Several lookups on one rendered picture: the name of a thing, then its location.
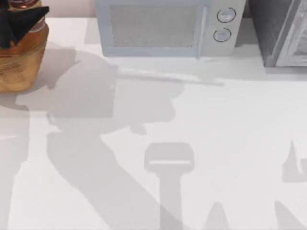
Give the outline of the grey cabinet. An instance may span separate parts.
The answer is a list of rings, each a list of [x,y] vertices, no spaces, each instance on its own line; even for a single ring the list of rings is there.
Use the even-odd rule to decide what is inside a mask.
[[[278,43],[293,0],[249,0],[264,66],[277,67]]]

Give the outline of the pale microwave oven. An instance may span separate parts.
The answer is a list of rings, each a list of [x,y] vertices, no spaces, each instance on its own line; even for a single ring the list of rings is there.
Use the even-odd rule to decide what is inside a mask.
[[[204,40],[201,57],[225,57],[232,54],[242,20],[246,0],[202,0],[208,7]],[[230,23],[221,23],[217,20],[219,10],[231,7],[236,11],[235,19]],[[223,43],[213,39],[213,33],[222,28],[232,32],[231,38]]]

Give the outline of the pale grey cabinet door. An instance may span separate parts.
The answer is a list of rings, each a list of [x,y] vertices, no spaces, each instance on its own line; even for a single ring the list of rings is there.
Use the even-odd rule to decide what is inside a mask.
[[[307,67],[307,0],[293,0],[278,49],[277,67]]]

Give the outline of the amber brown bottle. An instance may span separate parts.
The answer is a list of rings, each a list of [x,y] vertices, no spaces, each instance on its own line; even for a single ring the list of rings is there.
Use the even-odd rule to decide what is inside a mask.
[[[42,0],[0,0],[7,1],[9,10],[21,11],[41,7]],[[36,33],[28,33],[17,45],[0,49],[0,93],[22,92],[32,87],[37,78],[44,56],[49,27]]]

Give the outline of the microwave oven door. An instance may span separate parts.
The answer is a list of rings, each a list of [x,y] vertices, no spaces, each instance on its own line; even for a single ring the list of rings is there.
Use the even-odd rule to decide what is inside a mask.
[[[105,57],[198,57],[202,0],[95,0]]]

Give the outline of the round microwave knob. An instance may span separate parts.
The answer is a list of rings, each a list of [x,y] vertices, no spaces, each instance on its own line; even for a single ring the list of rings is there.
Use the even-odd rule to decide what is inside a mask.
[[[227,28],[218,29],[213,33],[213,39],[218,43],[228,41],[232,36],[232,32]]]
[[[230,23],[236,17],[235,9],[228,7],[218,11],[217,20],[221,23]]]

